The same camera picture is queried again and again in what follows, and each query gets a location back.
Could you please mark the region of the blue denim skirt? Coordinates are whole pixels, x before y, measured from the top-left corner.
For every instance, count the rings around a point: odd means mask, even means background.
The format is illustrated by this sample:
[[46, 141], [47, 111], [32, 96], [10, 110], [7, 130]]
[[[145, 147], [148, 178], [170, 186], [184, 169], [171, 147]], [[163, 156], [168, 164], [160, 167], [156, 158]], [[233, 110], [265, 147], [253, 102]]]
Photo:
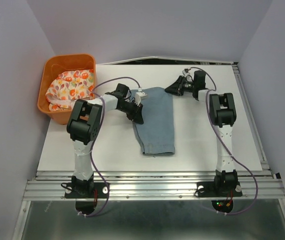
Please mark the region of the blue denim skirt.
[[162, 87], [143, 90], [143, 124], [133, 124], [141, 153], [146, 156], [170, 156], [175, 149], [173, 96]]

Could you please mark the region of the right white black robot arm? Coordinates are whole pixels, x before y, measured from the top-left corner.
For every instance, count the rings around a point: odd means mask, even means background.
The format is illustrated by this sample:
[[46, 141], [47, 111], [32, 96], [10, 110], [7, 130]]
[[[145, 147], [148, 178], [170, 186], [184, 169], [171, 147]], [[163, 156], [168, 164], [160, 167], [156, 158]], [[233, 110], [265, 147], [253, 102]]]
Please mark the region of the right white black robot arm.
[[174, 96], [191, 93], [198, 102], [204, 102], [210, 126], [216, 135], [217, 164], [213, 181], [197, 184], [198, 197], [224, 197], [236, 192], [239, 185], [238, 173], [232, 154], [232, 131], [237, 119], [235, 101], [232, 93], [216, 94], [206, 87], [206, 78], [211, 76], [200, 68], [183, 70], [182, 75], [165, 92]]

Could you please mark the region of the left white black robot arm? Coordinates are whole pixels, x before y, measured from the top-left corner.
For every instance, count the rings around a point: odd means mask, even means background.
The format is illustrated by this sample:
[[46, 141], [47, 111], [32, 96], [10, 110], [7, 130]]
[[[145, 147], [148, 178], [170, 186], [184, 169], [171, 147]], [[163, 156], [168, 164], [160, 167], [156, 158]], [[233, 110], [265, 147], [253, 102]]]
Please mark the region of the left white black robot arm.
[[112, 92], [107, 92], [93, 100], [79, 99], [73, 105], [66, 130], [73, 143], [74, 171], [71, 182], [62, 183], [67, 199], [86, 199], [97, 195], [100, 183], [94, 183], [93, 148], [98, 137], [105, 113], [118, 110], [136, 124], [144, 123], [142, 100], [147, 94], [141, 88], [134, 96], [128, 86], [118, 84]]

